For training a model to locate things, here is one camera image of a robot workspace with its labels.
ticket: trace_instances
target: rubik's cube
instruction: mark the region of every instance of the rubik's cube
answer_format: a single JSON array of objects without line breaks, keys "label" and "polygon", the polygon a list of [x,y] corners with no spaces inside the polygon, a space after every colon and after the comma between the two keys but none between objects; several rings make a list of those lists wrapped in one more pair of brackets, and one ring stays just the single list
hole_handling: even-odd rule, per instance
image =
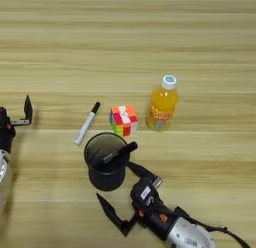
[{"label": "rubik's cube", "polygon": [[113,132],[120,136],[134,134],[138,128],[138,118],[132,104],[112,107],[109,121]]}]

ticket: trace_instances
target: bottle label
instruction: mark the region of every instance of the bottle label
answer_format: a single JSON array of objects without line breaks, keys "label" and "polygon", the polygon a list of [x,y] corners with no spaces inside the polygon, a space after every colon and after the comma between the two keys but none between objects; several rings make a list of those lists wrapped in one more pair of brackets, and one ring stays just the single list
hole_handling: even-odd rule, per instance
[{"label": "bottle label", "polygon": [[147,122],[151,129],[160,131],[161,129],[167,129],[169,127],[171,116],[172,111],[161,112],[151,105]]}]

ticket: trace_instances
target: wood grain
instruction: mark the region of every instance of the wood grain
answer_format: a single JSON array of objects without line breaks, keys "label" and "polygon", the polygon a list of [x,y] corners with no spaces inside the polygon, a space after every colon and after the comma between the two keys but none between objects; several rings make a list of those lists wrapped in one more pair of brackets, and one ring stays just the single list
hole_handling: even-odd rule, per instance
[{"label": "wood grain", "polygon": [[[228,226],[256,244],[256,0],[0,0],[0,101],[34,121],[17,129],[12,196],[1,247],[164,247],[136,226],[125,239],[96,200],[83,159],[110,130],[111,106],[134,103],[140,125],[132,160],[164,177],[170,208]],[[152,89],[178,78],[170,131],[145,125]],[[102,107],[81,147],[72,144],[95,101]],[[103,195],[132,215],[127,170]],[[237,244],[214,234],[218,247]]]}]

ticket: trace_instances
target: bottle cap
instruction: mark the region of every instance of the bottle cap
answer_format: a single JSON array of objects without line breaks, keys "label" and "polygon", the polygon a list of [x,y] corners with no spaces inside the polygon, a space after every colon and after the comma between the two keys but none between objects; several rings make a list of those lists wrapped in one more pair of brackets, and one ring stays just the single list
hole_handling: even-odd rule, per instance
[{"label": "bottle cap", "polygon": [[166,75],[163,77],[162,80],[162,87],[166,90],[172,90],[176,88],[176,77],[171,76],[171,75]]}]

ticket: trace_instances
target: orange juice bottle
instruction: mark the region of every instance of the orange juice bottle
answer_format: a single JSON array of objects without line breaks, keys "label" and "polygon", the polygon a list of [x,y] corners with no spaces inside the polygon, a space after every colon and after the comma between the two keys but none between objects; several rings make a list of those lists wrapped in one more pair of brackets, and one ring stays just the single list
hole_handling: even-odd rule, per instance
[{"label": "orange juice bottle", "polygon": [[152,93],[152,99],[146,117],[147,125],[154,131],[166,131],[178,102],[176,78],[171,75],[163,77],[161,87]]}]

